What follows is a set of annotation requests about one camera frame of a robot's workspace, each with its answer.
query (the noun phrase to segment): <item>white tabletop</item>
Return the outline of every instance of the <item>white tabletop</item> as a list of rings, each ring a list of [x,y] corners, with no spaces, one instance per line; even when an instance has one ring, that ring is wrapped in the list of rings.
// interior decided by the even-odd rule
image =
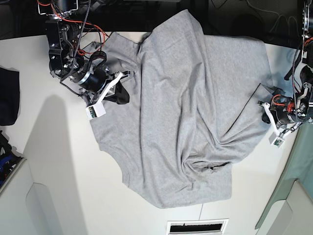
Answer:
[[[134,41],[143,35],[122,34]],[[83,43],[97,37],[90,33]],[[279,84],[284,83],[281,79],[291,66],[292,50],[267,45],[267,51],[272,74],[280,79]],[[65,235],[163,235],[168,220],[199,218],[229,218],[226,234],[244,234],[243,230],[255,234],[254,226],[275,188],[295,134],[278,149],[269,145],[270,129],[255,151],[234,165],[231,199],[203,208],[157,209],[122,184],[117,163],[99,150],[84,101],[50,75],[48,63],[46,36],[0,41],[0,66],[20,72],[21,88],[16,123],[0,129],[28,159],[34,182],[49,188]],[[254,184],[257,191],[251,188]]]

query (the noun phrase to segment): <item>black cloth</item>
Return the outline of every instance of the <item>black cloth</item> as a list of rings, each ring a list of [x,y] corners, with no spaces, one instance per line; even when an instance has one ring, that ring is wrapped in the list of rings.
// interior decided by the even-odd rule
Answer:
[[[20,107],[20,73],[0,68],[0,126],[13,125]]]

